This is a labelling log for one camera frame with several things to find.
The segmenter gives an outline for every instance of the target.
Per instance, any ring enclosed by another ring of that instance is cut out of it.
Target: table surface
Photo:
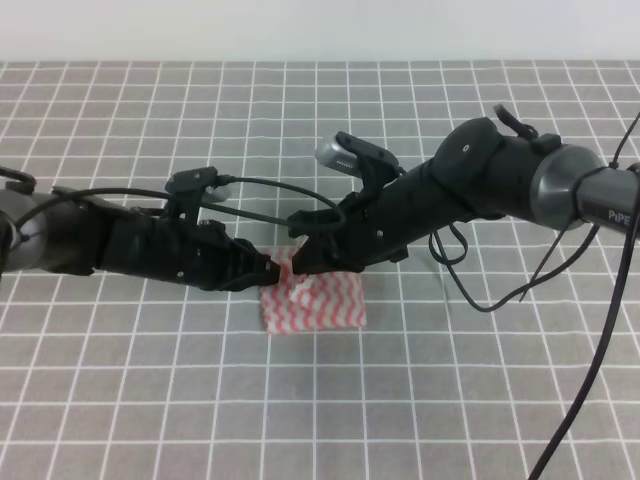
[[[0,63],[0,164],[45,191],[162,190],[171,172],[215,165],[337,200],[358,186],[314,161],[325,134],[370,139],[409,169],[503,102],[609,159],[640,110],[638,82],[640,62],[624,61]],[[252,185],[229,203],[314,206]],[[282,228],[203,215],[262,247],[290,243]],[[471,248],[458,271],[483,302],[525,282],[554,239],[511,219],[461,228]],[[585,234],[569,233],[553,262]],[[602,232],[569,274],[495,314],[467,306],[425,245],[362,275],[365,329],[296,336],[264,333],[256,289],[4,275],[0,478],[525,478],[591,361],[622,237]],[[625,299],[546,478],[640,475],[640,262]]]

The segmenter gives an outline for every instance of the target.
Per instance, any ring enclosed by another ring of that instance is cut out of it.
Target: black cable
[[[598,342],[598,346],[596,347],[596,351],[593,355],[593,360],[591,361],[587,375],[580,386],[580,390],[578,391],[575,400],[567,411],[562,423],[560,423],[560,426],[551,437],[551,440],[549,440],[549,443],[542,452],[542,455],[540,455],[540,458],[533,467],[533,470],[531,470],[529,480],[538,480],[540,478],[540,475],[547,466],[547,463],[549,463],[549,460],[551,460],[551,457],[560,445],[560,442],[569,431],[569,428],[571,428],[573,421],[578,416],[582,405],[587,399],[589,391],[591,390],[591,387],[598,375],[598,371],[602,366],[604,356],[607,353],[607,347],[609,346],[613,328],[615,327],[618,312],[620,310],[620,304],[622,303],[622,294],[624,293],[624,287],[627,283],[627,276],[629,274],[631,259],[633,257],[635,240],[638,235],[638,227],[640,226],[640,175],[638,173],[636,173],[636,179],[638,180],[638,190],[636,192],[636,198],[633,203],[633,210],[631,213],[631,218],[633,220],[625,236],[624,248],[622,249],[622,256],[620,258],[620,266],[618,267],[618,275],[613,287],[611,303],[609,304],[609,311],[607,312],[600,341]]]
[[[540,275],[540,272],[542,271],[542,268],[546,265],[546,263],[549,260],[549,258],[551,258],[551,255],[553,254],[553,252],[555,251],[556,247],[560,243],[560,240],[562,240],[562,237],[564,237],[564,234],[567,233],[567,230],[569,230],[569,227],[571,226],[571,224],[573,222],[575,222],[575,218],[569,217],[569,220],[567,221],[567,223],[564,224],[564,227],[562,227],[562,230],[560,230],[560,233],[558,234],[556,239],[551,244],[551,247],[549,248],[549,250],[547,250],[547,253],[545,253],[544,257],[542,258],[542,260],[538,264],[538,268],[536,268],[536,271],[533,272],[533,276],[531,277],[531,280],[529,280],[529,284],[531,282],[534,282],[536,280],[536,278],[538,278],[538,275]],[[527,292],[530,289],[531,289],[531,287],[527,288],[524,292],[522,292],[522,295],[520,296],[520,299],[518,300],[518,302],[522,302],[522,300],[524,300],[524,297],[527,295]]]
[[[489,312],[493,312],[493,311],[499,309],[500,307],[504,306],[509,300],[511,300],[515,296],[520,295],[521,293],[526,292],[530,288],[533,288],[533,287],[535,287],[537,285],[540,285],[541,283],[544,283],[547,280],[551,280],[552,278],[557,277],[558,275],[560,275],[564,270],[566,270],[571,265],[573,265],[582,256],[582,254],[587,250],[589,245],[591,245],[591,242],[593,241],[593,239],[595,238],[596,234],[598,233],[598,230],[600,230],[600,227],[598,227],[597,225],[594,225],[593,227],[591,227],[591,230],[589,230],[589,233],[585,237],[585,239],[582,242],[582,244],[578,247],[578,249],[575,252],[573,252],[573,255],[571,255],[560,266],[554,268],[549,273],[546,273],[546,274],[542,275],[541,277],[538,277],[535,280],[532,280],[531,282],[529,282],[529,283],[527,283],[525,285],[522,285],[519,288],[516,288],[511,293],[509,293],[505,297],[503,297],[501,300],[499,300],[498,302],[496,302],[493,305],[489,305],[488,307],[483,307],[482,305],[479,305],[478,303],[476,303],[476,301],[473,298],[471,298],[471,295],[469,295],[469,292],[467,292],[467,289],[462,284],[462,281],[458,277],[458,274],[455,272],[455,270],[453,269],[453,267],[451,265],[451,261],[449,261],[449,258],[447,257],[447,253],[445,252],[444,246],[442,245],[442,240],[440,240],[440,235],[438,235],[437,233],[434,233],[434,237],[436,239],[436,243],[438,244],[438,250],[440,251],[440,254],[447,261],[443,265],[445,267],[447,267],[447,270],[449,271],[449,274],[451,275],[451,278],[453,278],[453,281],[455,282],[456,286],[460,290],[460,293],[462,293],[462,296],[464,297],[464,299],[475,310],[477,310],[479,312],[483,312],[483,313],[489,313]]]
[[[219,177],[223,181],[220,185],[226,185],[229,183],[255,183],[258,185],[267,185],[269,187],[282,188],[284,190],[290,190],[292,192],[301,193],[306,195],[307,197],[315,198],[316,200],[327,205],[333,212],[338,216],[338,221],[332,223],[322,223],[322,224],[309,224],[309,223],[297,223],[297,222],[289,222],[285,220],[283,223],[278,223],[278,225],[283,225],[289,228],[295,228],[302,233],[313,233],[313,232],[333,232],[338,230],[347,222],[347,217],[342,211],[342,209],[336,205],[334,202],[329,200],[327,197],[320,195],[319,193],[313,192],[311,190],[307,190],[303,187],[298,187],[297,185],[291,185],[288,183],[276,182],[274,180],[267,180],[266,178],[251,178],[251,177],[234,177],[231,175],[220,175]],[[234,213],[234,215],[244,216],[240,213]],[[262,221],[267,222],[267,218],[271,220],[276,220],[275,217],[267,217],[262,216],[264,219]]]
[[[332,202],[328,198],[320,194],[317,194],[315,192],[312,192],[310,190],[307,190],[305,188],[297,187],[295,185],[288,185],[280,182],[274,182],[271,180],[264,180],[264,179],[242,178],[242,177],[238,177],[238,178],[230,177],[230,178],[232,181],[229,181],[228,183],[232,183],[235,181],[247,182],[247,183],[261,183],[264,185],[276,186],[279,188],[284,188],[287,190],[292,190],[294,192],[308,195],[310,197],[313,197],[321,201],[325,205],[329,206],[338,216],[338,220],[336,222],[325,223],[325,224],[299,223],[299,222],[290,222],[286,219],[271,217],[271,216],[262,215],[259,213],[238,210],[236,208],[225,207],[224,205],[218,205],[214,203],[202,202],[200,206],[208,210],[214,210],[217,212],[227,213],[230,215],[237,215],[239,217],[250,218],[252,220],[258,220],[261,222],[282,225],[288,228],[296,228],[296,229],[299,229],[299,231],[301,231],[302,233],[330,232],[333,230],[337,230],[338,228],[343,226],[347,220],[344,212],[340,207],[338,207],[338,205],[336,205],[334,202]],[[162,200],[171,200],[174,198],[172,195],[165,192],[156,192],[153,190],[145,190],[141,188],[128,188],[128,187],[89,188],[85,190],[76,190],[73,192],[63,192],[63,193],[58,193],[56,197],[41,203],[40,205],[32,208],[30,211],[25,213],[22,217],[20,217],[16,221],[15,227],[19,231],[24,226],[24,224],[27,223],[29,220],[31,220],[33,217],[35,217],[39,213],[42,213],[43,211],[49,208],[52,208],[55,205],[58,205],[59,203],[66,202],[69,200],[75,200],[78,198],[87,197],[91,195],[112,195],[112,194],[138,195],[142,197],[158,198]]]

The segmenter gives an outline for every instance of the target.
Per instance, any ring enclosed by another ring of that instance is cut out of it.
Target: white background
[[[637,0],[0,0],[0,59],[640,57]]]

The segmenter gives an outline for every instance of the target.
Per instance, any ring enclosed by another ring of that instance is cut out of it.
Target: fabric
[[[294,275],[295,247],[271,251],[282,271],[277,285],[260,288],[263,318],[269,333],[363,327],[366,311],[360,275],[330,272]]]

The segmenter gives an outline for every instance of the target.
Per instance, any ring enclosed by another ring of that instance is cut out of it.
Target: black bracket
[[[225,200],[217,187],[220,186],[215,167],[197,168],[175,173],[164,189],[172,195],[165,207],[172,218],[184,218],[186,223],[196,226],[202,202],[216,203]]]
[[[345,132],[338,132],[335,138],[343,149],[357,158],[363,184],[362,191],[357,194],[358,206],[379,196],[385,185],[404,173],[400,162],[389,150]]]

